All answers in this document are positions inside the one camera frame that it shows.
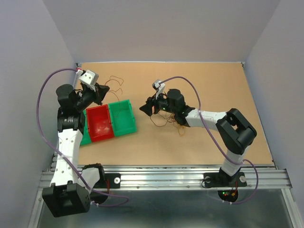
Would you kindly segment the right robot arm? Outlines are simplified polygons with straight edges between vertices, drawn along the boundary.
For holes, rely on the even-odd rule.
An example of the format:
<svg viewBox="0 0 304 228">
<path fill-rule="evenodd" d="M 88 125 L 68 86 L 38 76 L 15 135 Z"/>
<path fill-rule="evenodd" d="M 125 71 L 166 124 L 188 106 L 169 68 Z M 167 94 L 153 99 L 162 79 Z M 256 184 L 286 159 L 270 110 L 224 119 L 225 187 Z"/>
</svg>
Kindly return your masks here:
<svg viewBox="0 0 304 228">
<path fill-rule="evenodd" d="M 219 171 L 204 176 L 205 187 L 229 187 L 238 182 L 241 162 L 257 136 L 255 128 L 238 109 L 232 108 L 227 112 L 200 111 L 186 105 L 178 89 L 170 89 L 167 94 L 157 92 L 148 97 L 139 109 L 148 116 L 165 111 L 172 114 L 181 126 L 217 131 L 227 152 Z"/>
</svg>

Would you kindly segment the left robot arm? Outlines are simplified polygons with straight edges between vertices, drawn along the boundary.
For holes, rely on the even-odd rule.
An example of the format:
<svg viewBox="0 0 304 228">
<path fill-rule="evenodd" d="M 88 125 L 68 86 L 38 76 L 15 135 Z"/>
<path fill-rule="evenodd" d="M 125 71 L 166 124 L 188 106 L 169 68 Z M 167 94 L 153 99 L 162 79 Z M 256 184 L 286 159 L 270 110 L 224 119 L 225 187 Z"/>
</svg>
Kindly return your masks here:
<svg viewBox="0 0 304 228">
<path fill-rule="evenodd" d="M 92 188 L 105 184 L 101 164 L 90 165 L 80 174 L 77 170 L 80 143 L 86 118 L 83 111 L 91 104 L 102 104 L 109 86 L 82 84 L 77 91 L 70 84 L 57 88 L 58 153 L 50 186 L 43 189 L 42 197 L 55 218 L 86 213 L 90 209 Z"/>
</svg>

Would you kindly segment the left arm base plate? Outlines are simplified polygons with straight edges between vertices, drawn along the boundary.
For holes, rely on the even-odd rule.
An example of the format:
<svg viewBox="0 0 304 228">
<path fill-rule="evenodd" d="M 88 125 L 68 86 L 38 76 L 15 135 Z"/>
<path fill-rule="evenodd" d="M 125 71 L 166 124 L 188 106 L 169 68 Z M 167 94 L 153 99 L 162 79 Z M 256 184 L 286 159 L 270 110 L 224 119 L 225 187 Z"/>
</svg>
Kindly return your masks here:
<svg viewBox="0 0 304 228">
<path fill-rule="evenodd" d="M 85 178 L 87 184 L 95 189 L 119 189 L 121 184 L 121 175 L 119 173 L 100 174 L 93 172 Z"/>
</svg>

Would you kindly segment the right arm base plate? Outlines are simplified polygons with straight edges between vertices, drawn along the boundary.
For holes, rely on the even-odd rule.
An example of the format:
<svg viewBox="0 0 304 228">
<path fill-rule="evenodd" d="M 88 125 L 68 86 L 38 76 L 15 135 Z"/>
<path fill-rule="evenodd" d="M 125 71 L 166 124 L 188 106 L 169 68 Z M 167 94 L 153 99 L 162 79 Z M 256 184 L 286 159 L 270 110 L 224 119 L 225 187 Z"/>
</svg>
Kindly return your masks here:
<svg viewBox="0 0 304 228">
<path fill-rule="evenodd" d="M 244 172 L 238 172 L 234 176 L 228 176 L 220 172 L 209 172 L 203 174 L 201 181 L 203 188 L 232 188 L 232 187 L 246 187 L 247 182 Z"/>
</svg>

